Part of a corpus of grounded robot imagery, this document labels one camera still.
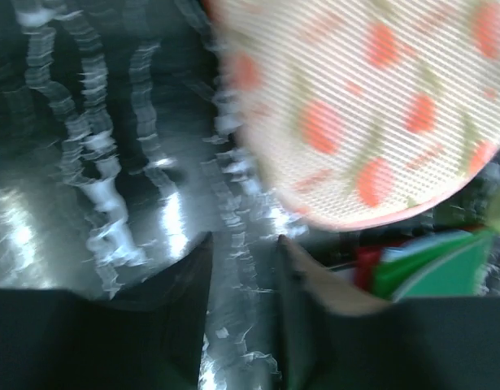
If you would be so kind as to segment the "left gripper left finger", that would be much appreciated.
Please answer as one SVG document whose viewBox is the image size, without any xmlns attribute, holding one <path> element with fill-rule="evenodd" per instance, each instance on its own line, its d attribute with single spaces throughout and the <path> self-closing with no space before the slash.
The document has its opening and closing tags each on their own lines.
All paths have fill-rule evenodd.
<svg viewBox="0 0 500 390">
<path fill-rule="evenodd" d="M 195 389 L 212 244 L 111 300 L 0 289 L 0 389 Z"/>
</svg>

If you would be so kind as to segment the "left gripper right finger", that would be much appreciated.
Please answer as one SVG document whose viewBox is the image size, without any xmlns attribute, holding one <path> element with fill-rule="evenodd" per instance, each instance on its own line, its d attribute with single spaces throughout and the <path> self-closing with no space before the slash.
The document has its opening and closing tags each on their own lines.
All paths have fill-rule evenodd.
<svg viewBox="0 0 500 390">
<path fill-rule="evenodd" d="M 281 236 L 277 279 L 288 389 L 500 389 L 500 297 L 392 303 Z"/>
</svg>

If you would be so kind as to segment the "pink mesh laundry bag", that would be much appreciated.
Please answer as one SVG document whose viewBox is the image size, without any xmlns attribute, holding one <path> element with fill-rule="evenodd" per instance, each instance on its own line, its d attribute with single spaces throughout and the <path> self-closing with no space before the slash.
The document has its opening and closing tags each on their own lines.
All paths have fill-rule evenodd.
<svg viewBox="0 0 500 390">
<path fill-rule="evenodd" d="M 209 1 L 265 185 L 310 223 L 417 215 L 500 150 L 500 1 Z"/>
</svg>

